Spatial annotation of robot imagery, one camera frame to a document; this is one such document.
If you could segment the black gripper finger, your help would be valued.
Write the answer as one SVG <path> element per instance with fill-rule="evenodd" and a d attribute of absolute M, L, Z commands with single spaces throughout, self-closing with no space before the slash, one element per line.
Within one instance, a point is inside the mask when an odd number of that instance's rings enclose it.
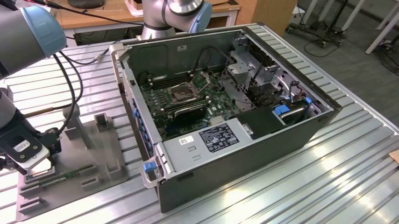
<path fill-rule="evenodd" d="M 20 165 L 8 157 L 5 153 L 0 154 L 0 170 L 16 170 L 21 175 L 25 175 L 28 172 L 24 170 Z"/>

